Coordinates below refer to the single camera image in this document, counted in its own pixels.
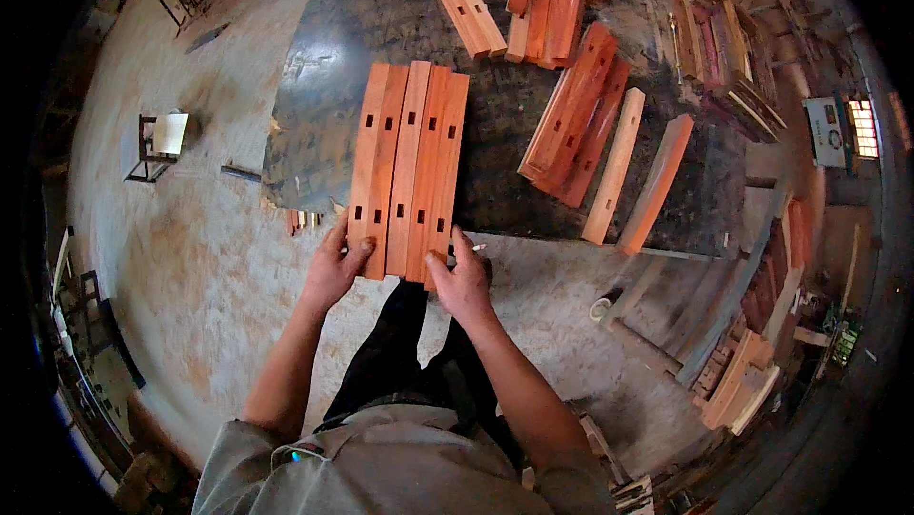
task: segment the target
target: black pants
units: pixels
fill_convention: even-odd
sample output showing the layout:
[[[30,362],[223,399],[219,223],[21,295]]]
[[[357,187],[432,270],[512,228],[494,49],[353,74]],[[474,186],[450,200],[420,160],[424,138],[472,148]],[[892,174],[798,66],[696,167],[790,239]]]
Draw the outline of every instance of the black pants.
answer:
[[[460,410],[452,390],[453,375],[448,373],[448,369],[453,371],[456,365],[463,377],[465,392],[472,396],[475,422],[497,442],[515,466],[520,465],[520,448],[504,418],[496,418],[496,393],[460,323],[451,319],[444,347],[428,366],[419,368],[418,337],[427,301],[428,292],[423,290],[422,283],[399,282],[384,303],[374,330],[349,363],[339,392],[324,416],[325,423],[353,414],[394,393],[415,393],[435,406]]]

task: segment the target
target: hand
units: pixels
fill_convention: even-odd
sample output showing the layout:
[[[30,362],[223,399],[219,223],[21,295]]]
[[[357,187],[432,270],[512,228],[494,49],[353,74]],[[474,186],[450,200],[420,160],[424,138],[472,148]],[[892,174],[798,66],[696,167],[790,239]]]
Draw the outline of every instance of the hand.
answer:
[[[308,267],[308,277],[304,280],[303,300],[314,303],[314,307],[323,312],[330,310],[349,291],[365,261],[375,251],[374,238],[368,237],[362,243],[350,247],[346,255],[341,254],[340,250],[347,244],[348,226],[347,208],[340,212],[337,225],[314,252],[311,266]]]
[[[432,253],[425,257],[428,272],[435,281],[444,310],[451,313],[468,332],[497,323],[496,311],[489,297],[489,280],[483,260],[473,250],[473,242],[456,225],[451,230],[457,267],[448,271]]]

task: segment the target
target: person's left hand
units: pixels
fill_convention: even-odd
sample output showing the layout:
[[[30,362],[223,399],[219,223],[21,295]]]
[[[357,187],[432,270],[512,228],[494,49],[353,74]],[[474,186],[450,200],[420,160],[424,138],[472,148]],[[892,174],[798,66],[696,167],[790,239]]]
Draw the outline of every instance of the person's left hand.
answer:
[[[302,297],[323,312],[330,310],[349,291],[365,261],[375,251],[374,239],[367,237],[361,244],[352,245],[345,255],[341,254],[340,250],[347,244],[348,226],[347,208],[340,212],[337,225],[314,252],[311,266],[308,267],[308,277],[304,280]]]

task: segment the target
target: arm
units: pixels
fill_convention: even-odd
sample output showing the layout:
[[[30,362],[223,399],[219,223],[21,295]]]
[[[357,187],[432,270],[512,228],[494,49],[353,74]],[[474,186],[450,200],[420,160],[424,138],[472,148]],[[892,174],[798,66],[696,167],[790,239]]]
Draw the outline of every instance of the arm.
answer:
[[[438,288],[441,304],[473,342],[520,446],[537,468],[548,466],[556,454],[568,451],[589,454],[587,436],[575,415],[498,321],[489,299],[486,271],[473,251],[473,243],[457,226],[451,236],[457,267],[449,272],[439,258],[429,254],[428,270]]]
[[[241,420],[278,435],[284,443],[295,441],[302,433],[324,317],[349,291],[375,249],[366,239],[356,251],[345,256],[340,253],[346,244],[348,219],[347,212],[340,213],[337,225],[314,253],[289,325],[269,352],[241,411]]]

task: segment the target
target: person's right hand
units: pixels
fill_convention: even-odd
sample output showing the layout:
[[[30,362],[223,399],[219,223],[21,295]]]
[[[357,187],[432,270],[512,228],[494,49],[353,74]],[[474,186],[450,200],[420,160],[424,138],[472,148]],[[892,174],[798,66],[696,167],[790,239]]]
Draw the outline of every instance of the person's right hand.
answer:
[[[473,250],[473,242],[456,225],[451,230],[457,267],[448,271],[432,253],[425,257],[428,272],[438,289],[444,310],[451,313],[468,332],[498,322],[489,297],[489,282],[483,260]]]

